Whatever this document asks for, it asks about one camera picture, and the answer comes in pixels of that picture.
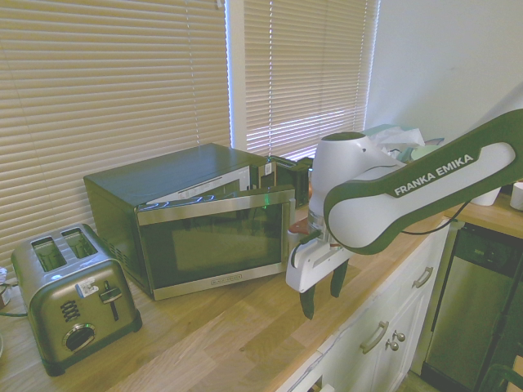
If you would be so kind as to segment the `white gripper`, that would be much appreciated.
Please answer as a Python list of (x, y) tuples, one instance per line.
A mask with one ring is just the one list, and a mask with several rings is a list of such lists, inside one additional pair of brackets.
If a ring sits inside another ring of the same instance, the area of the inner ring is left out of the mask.
[(338, 298), (343, 287), (351, 252), (344, 247), (332, 247), (317, 238), (297, 248), (294, 258), (289, 257), (286, 283), (300, 292), (303, 314), (313, 319), (315, 313), (315, 286), (333, 271), (330, 294)]

